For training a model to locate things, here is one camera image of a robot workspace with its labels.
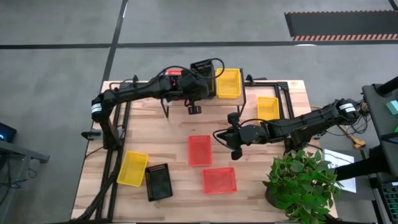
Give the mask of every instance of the green plant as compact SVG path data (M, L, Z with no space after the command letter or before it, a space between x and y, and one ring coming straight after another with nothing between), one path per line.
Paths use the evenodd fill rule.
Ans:
M287 153L283 159L275 158L269 173L267 194L276 201L274 206L285 210L289 221L304 224L324 223L333 206L332 194L339 196L335 187L337 175L328 168L317 151L314 154L299 150Z

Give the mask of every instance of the yellow tray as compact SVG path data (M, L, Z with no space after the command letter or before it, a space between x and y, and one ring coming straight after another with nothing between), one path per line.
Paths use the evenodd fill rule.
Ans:
M141 186L147 163L147 154L128 151L120 168L118 183L135 187Z
M279 119L278 98L260 96L257 99L257 118L267 121Z
M222 68L217 68L217 75L222 70ZM226 68L216 80L218 98L238 98L241 95L241 72L238 68Z

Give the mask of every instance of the plastic tray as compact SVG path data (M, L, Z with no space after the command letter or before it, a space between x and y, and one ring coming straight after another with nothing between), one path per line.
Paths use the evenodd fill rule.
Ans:
M188 144L188 164L190 166L212 165L210 135L189 136Z
M233 167L204 169L202 177L205 194L232 193L238 190Z
M222 68L217 68L219 75ZM218 98L238 98L241 95L241 72L237 68L226 68L224 73L216 79Z
M147 154L128 151L120 168L118 183L135 187L141 186L147 163Z
M148 201L164 199L173 196L169 166L161 164L145 169Z
M260 96L257 99L257 118L267 121L279 119L278 98Z

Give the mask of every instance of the wooden table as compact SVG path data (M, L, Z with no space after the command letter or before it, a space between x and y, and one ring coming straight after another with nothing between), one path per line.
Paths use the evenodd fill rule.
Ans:
M302 80L287 81L294 115L310 112L307 92ZM104 82L103 90L109 82ZM271 87L246 87L247 104L241 121L257 118L258 96L275 96ZM288 118L285 96L281 93L285 117ZM266 174L274 157L284 152L283 143L243 147L243 157L231 160L231 150L212 139L213 165L190 167L188 165L188 136L212 134L227 128L227 114L235 112L235 106L202 106L202 114L188 115L181 106L170 107L166 119L159 100L147 98L131 104L124 151L149 154L148 166L168 163L172 179L173 197L148 202L145 181L141 187L119 184L114 211L114 222L280 222L284 211L271 206L264 198ZM102 141L92 141L87 153L97 149ZM106 151L92 154L84 163L72 218L81 215L98 193ZM205 195L201 171L216 167L234 167L238 191L232 194ZM108 211L107 199L104 214ZM331 215L337 217L333 207Z

